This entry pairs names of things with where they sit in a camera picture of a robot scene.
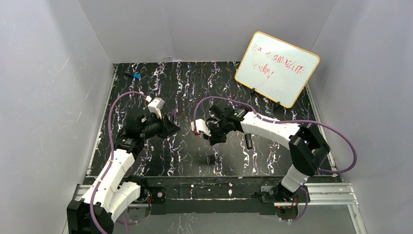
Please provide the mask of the black ballpoint pen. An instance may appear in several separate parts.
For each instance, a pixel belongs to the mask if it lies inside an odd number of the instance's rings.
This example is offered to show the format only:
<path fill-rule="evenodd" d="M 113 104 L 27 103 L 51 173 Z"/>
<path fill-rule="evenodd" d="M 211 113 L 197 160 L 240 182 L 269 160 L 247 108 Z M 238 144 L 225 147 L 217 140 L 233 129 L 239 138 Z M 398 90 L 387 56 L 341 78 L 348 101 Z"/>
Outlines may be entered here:
<path fill-rule="evenodd" d="M 172 116 L 171 116 L 171 121 L 172 121 L 173 123 L 175 123 L 176 111 L 177 111 L 177 108 L 176 108 L 176 106 L 174 106 L 174 108 L 173 108 L 173 110 L 172 110 Z"/>

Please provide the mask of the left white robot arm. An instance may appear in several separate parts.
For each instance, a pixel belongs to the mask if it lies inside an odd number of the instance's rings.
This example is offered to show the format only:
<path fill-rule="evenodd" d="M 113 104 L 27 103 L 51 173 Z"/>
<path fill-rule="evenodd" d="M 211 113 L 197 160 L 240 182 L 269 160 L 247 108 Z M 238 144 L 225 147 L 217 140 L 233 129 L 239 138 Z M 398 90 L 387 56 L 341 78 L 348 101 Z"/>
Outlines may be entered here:
<path fill-rule="evenodd" d="M 146 181 L 124 178 L 144 148 L 147 139 L 168 138 L 180 131 L 165 114 L 154 113 L 131 117 L 119 131 L 114 152 L 93 185 L 80 200 L 72 200 L 67 207 L 68 231 L 71 234 L 111 234 L 114 223 L 138 199 L 150 197 Z"/>

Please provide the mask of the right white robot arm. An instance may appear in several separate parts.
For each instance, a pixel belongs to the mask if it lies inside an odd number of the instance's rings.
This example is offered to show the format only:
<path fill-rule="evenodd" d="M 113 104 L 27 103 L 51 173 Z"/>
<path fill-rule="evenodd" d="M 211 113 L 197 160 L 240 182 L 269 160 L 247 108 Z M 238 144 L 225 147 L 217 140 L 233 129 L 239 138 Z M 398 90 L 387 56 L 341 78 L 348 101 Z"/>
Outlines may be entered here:
<path fill-rule="evenodd" d="M 253 111 L 251 107 L 234 109 L 218 102 L 209 109 L 213 117 L 192 122 L 195 134 L 202 134 L 210 145 L 226 142 L 232 131 L 254 134 L 276 142 L 289 150 L 292 165 L 277 185 L 275 197 L 292 200 L 308 178 L 318 173 L 330 147 L 319 128 L 312 122 L 281 123 Z"/>

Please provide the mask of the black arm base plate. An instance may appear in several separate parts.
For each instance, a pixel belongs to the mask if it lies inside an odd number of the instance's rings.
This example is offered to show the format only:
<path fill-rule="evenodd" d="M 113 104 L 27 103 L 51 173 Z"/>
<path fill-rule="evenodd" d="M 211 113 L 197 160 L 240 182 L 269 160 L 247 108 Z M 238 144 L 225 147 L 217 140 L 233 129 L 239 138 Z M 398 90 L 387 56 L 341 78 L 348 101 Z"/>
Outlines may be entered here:
<path fill-rule="evenodd" d="M 84 188 L 79 200 L 106 209 L 113 217 L 126 208 L 147 208 L 151 215 L 280 214 L 295 218 L 298 206 L 310 202 L 308 188 L 282 188 L 279 176 L 137 177 L 104 180 Z"/>

